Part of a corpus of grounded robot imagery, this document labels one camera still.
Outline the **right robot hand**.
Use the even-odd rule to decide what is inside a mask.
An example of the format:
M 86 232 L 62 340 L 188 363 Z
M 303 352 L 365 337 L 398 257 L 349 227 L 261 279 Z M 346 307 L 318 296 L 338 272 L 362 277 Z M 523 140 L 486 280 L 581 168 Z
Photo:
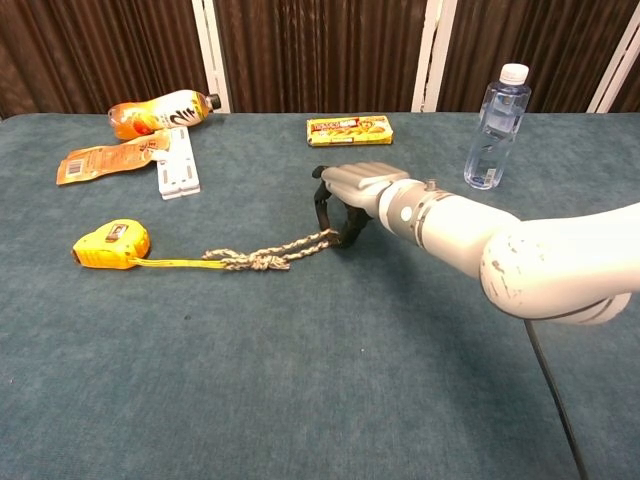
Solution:
M 343 226 L 329 234 L 329 246 L 348 248 L 358 238 L 367 223 L 379 217 L 382 193 L 393 183 L 409 179 L 409 173 L 382 162 L 358 162 L 339 166 L 320 165 L 312 172 L 320 180 L 314 194 L 314 206 L 319 227 L 331 230 L 327 201 L 338 198 L 346 208 Z

